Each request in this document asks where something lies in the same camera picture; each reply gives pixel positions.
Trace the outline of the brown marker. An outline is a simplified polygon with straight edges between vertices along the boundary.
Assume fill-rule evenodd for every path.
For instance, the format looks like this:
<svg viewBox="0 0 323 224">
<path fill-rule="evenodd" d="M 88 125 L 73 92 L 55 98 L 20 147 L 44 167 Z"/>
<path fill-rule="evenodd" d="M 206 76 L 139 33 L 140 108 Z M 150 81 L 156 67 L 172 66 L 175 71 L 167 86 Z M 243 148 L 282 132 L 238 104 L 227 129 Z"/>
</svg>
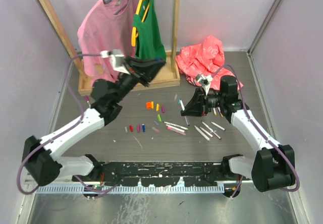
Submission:
<svg viewBox="0 0 323 224">
<path fill-rule="evenodd" d="M 221 136 L 215 130 L 213 130 L 207 123 L 202 121 L 202 124 L 210 131 L 210 133 L 214 134 L 219 140 L 222 140 Z"/>
</svg>

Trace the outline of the green capped marker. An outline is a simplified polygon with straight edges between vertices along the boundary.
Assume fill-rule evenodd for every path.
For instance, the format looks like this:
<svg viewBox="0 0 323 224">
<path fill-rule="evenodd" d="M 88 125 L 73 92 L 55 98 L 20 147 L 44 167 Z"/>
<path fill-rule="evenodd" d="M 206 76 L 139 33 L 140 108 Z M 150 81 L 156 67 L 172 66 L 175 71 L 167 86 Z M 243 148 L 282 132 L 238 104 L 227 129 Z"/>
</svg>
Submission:
<svg viewBox="0 0 323 224">
<path fill-rule="evenodd" d="M 178 125 L 178 124 L 174 124 L 174 123 L 170 123 L 170 122 L 166 122 L 166 121 L 164 121 L 164 123 L 165 123 L 166 125 L 174 126 L 174 127 L 177 127 L 177 128 L 183 129 L 183 130 L 189 130 L 189 128 L 184 127 L 184 126 L 180 126 L 180 125 Z"/>
</svg>

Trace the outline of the grey capped white marker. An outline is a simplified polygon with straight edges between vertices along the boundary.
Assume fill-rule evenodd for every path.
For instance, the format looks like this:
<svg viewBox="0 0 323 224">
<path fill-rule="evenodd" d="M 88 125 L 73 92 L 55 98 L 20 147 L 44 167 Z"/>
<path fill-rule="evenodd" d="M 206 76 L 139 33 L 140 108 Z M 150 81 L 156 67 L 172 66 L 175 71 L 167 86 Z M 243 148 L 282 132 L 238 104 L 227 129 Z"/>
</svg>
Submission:
<svg viewBox="0 0 323 224">
<path fill-rule="evenodd" d="M 177 128 L 177 127 L 174 127 L 174 126 L 166 125 L 166 127 L 171 127 L 171 128 L 176 129 L 176 130 L 179 130 L 179 131 L 185 132 L 185 130 L 180 129 L 180 128 Z"/>
</svg>

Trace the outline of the pink pen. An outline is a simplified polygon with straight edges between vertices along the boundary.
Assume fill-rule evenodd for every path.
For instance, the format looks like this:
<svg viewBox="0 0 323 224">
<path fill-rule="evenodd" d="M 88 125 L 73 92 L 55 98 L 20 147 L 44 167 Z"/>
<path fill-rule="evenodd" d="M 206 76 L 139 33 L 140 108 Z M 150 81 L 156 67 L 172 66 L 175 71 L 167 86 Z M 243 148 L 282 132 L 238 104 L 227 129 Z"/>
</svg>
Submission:
<svg viewBox="0 0 323 224">
<path fill-rule="evenodd" d="M 167 129 L 168 129 L 168 130 L 170 130 L 170 131 L 176 132 L 176 133 L 178 133 L 178 134 L 184 135 L 184 136 L 186 135 L 186 133 L 185 133 L 185 132 L 182 132 L 182 131 L 176 130 L 176 129 L 171 128 L 171 127 L 167 127 Z"/>
</svg>

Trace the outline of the red capped marker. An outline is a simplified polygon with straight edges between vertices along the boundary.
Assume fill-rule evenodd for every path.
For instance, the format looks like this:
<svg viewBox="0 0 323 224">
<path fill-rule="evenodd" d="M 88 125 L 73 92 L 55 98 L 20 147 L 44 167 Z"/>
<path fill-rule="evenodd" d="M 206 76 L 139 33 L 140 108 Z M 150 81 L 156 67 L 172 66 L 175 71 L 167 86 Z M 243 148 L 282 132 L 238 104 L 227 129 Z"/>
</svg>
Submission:
<svg viewBox="0 0 323 224">
<path fill-rule="evenodd" d="M 199 127 L 208 137 L 213 138 L 213 135 L 209 133 L 205 128 Z"/>
</svg>

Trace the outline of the green marker cap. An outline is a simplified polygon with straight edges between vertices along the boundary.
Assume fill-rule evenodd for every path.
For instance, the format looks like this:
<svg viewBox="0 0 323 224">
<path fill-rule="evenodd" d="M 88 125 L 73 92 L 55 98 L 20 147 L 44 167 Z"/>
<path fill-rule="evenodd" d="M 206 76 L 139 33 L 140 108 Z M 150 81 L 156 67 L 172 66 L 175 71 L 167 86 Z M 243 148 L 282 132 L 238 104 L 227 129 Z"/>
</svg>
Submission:
<svg viewBox="0 0 323 224">
<path fill-rule="evenodd" d="M 159 122 L 162 122 L 160 114 L 157 115 L 157 119 L 158 119 Z"/>
</svg>

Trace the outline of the orange highlighter cap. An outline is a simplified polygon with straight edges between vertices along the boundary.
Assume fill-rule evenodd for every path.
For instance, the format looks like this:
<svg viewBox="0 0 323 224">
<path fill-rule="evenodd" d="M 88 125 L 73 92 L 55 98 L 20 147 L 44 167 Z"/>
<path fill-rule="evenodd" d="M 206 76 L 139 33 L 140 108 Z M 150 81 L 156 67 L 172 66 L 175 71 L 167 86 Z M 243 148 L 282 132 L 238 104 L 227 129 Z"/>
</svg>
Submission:
<svg viewBox="0 0 323 224">
<path fill-rule="evenodd" d="M 147 103 L 146 103 L 146 108 L 147 108 L 147 109 L 152 109 L 152 108 L 151 108 L 151 101 L 149 101 L 149 102 L 147 102 Z"/>
</svg>

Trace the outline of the navy capped white marker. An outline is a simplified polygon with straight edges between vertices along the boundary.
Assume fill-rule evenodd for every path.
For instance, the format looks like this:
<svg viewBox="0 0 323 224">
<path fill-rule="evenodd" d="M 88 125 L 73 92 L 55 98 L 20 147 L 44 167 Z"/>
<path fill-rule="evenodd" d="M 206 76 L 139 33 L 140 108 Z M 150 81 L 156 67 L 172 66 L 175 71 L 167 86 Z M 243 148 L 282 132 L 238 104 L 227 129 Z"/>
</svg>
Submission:
<svg viewBox="0 0 323 224">
<path fill-rule="evenodd" d="M 182 111 L 184 111 L 185 107 L 184 107 L 184 104 L 183 104 L 182 100 L 181 100 L 180 106 L 181 106 Z M 187 116 L 184 116 L 184 119 L 185 119 L 185 122 L 186 122 L 187 126 L 190 126 L 190 122 L 189 122 Z"/>
</svg>

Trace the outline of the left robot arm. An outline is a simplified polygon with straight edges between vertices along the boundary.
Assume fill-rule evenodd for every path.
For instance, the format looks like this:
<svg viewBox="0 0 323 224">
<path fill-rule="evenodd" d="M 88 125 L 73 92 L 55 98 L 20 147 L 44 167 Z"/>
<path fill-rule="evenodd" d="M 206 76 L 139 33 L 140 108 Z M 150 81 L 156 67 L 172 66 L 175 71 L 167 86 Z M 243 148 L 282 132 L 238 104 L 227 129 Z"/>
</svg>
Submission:
<svg viewBox="0 0 323 224">
<path fill-rule="evenodd" d="M 123 98 L 137 84 L 148 87 L 166 64 L 161 58 L 140 60 L 117 50 L 102 51 L 97 56 L 108 59 L 113 70 L 119 72 L 117 80 L 96 80 L 91 92 L 94 102 L 79 117 L 40 139 L 31 136 L 25 141 L 22 166 L 40 187 L 66 176 L 84 176 L 90 182 L 97 181 L 103 172 L 102 166 L 91 154 L 82 157 L 63 154 L 87 135 L 114 121 L 122 110 L 119 103 Z"/>
</svg>

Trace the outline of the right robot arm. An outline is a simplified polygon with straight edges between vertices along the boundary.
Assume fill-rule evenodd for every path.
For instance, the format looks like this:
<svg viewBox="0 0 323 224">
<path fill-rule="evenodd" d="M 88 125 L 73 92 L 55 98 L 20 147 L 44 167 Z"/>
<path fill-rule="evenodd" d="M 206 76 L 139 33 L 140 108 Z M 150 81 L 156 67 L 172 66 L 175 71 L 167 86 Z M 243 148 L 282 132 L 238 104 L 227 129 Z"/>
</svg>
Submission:
<svg viewBox="0 0 323 224">
<path fill-rule="evenodd" d="M 218 107 L 221 114 L 243 135 L 255 152 L 254 159 L 241 154 L 223 157 L 221 173 L 231 181 L 238 175 L 253 181 L 259 192 L 274 189 L 292 191 L 299 188 L 295 171 L 295 153 L 290 145 L 282 145 L 255 119 L 238 91 L 236 77 L 226 75 L 220 79 L 219 90 L 210 87 L 212 76 L 197 75 L 199 87 L 192 99 L 181 110 L 183 117 L 203 117 Z"/>
</svg>

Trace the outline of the wooden clothes rack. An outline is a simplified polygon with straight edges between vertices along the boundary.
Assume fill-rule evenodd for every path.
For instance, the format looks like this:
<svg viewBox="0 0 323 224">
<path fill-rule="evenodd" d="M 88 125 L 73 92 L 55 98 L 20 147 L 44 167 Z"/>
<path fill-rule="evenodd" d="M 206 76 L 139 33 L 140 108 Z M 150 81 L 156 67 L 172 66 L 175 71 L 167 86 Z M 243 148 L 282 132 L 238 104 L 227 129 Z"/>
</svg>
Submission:
<svg viewBox="0 0 323 224">
<path fill-rule="evenodd" d="M 63 43 L 70 57 L 76 56 L 77 52 L 73 46 L 68 34 L 66 33 L 61 20 L 59 19 L 50 0 L 38 0 L 44 9 L 48 19 L 53 25 L 54 30 Z M 179 5 L 180 0 L 173 0 L 173 18 L 172 18 L 172 48 L 166 51 L 167 63 L 150 83 L 149 89 L 175 87 L 180 85 L 180 73 L 176 64 L 177 52 L 177 35 L 179 21 Z M 81 96 L 89 95 L 92 90 L 91 78 L 84 73 L 83 62 L 80 59 L 75 59 L 74 64 L 79 71 L 78 92 Z"/>
</svg>

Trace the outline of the green tank top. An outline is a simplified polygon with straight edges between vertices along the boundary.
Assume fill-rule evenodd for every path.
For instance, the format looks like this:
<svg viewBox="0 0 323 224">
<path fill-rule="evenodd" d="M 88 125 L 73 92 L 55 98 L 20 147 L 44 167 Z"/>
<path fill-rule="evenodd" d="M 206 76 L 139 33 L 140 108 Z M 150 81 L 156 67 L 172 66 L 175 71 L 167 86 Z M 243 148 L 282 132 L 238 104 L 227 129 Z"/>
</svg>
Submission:
<svg viewBox="0 0 323 224">
<path fill-rule="evenodd" d="M 141 21 L 139 15 L 134 15 L 133 26 L 138 32 L 135 55 L 138 59 L 149 60 L 159 58 L 165 60 L 167 58 L 160 37 L 154 1 L 149 0 L 149 9 L 144 22 Z"/>
</svg>

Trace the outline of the yellow hanger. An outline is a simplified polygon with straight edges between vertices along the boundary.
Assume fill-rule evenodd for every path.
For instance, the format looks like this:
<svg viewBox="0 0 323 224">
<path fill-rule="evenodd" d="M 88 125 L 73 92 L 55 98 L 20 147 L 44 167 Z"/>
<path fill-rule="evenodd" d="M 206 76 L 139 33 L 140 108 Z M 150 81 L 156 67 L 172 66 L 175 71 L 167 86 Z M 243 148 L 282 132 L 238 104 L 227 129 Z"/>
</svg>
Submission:
<svg viewBox="0 0 323 224">
<path fill-rule="evenodd" d="M 138 6 L 136 9 L 135 14 L 138 15 L 141 19 L 141 22 L 144 22 L 144 20 L 146 19 L 147 13 L 148 13 L 148 9 L 150 6 L 150 3 L 148 2 L 146 6 L 143 5 L 143 2 L 145 2 L 146 0 L 139 0 L 138 2 Z M 136 46 L 136 38 L 138 37 L 138 31 L 137 28 L 135 26 L 132 27 L 132 33 L 131 33 L 131 45 L 133 47 Z"/>
</svg>

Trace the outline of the coral printed cloth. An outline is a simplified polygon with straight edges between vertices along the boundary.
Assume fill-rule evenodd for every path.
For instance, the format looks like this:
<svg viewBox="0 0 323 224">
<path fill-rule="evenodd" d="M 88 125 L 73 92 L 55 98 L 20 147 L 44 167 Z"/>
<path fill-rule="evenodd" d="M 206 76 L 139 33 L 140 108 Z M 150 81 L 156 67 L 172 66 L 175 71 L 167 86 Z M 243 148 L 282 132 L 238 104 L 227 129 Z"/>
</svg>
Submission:
<svg viewBox="0 0 323 224">
<path fill-rule="evenodd" d="M 176 56 L 176 63 L 186 80 L 200 87 L 201 84 L 195 79 L 197 75 L 212 76 L 225 64 L 223 43 L 210 35 L 201 44 L 182 47 Z"/>
</svg>

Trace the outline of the pink t-shirt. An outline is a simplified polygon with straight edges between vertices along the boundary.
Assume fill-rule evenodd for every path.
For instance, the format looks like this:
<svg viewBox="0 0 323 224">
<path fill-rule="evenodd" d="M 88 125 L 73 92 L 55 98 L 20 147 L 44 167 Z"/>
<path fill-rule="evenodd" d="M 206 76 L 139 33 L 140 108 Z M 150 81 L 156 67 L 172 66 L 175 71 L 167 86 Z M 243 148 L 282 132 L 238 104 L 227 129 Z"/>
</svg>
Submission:
<svg viewBox="0 0 323 224">
<path fill-rule="evenodd" d="M 100 53 L 119 49 L 134 56 L 131 45 L 133 18 L 138 0 L 98 0 L 78 29 L 78 43 L 82 53 Z"/>
</svg>

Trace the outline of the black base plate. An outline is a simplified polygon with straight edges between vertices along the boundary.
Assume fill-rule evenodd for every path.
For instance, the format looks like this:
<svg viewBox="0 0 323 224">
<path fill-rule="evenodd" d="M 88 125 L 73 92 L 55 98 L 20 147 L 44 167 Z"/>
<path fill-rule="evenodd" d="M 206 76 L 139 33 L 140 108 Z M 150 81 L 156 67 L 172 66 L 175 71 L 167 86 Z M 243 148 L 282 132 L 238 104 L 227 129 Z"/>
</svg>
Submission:
<svg viewBox="0 0 323 224">
<path fill-rule="evenodd" d="M 103 182 L 106 186 L 213 187 L 220 181 L 237 181 L 238 174 L 228 174 L 219 162 L 108 162 L 101 163 L 98 175 L 81 176 L 84 182 Z"/>
</svg>

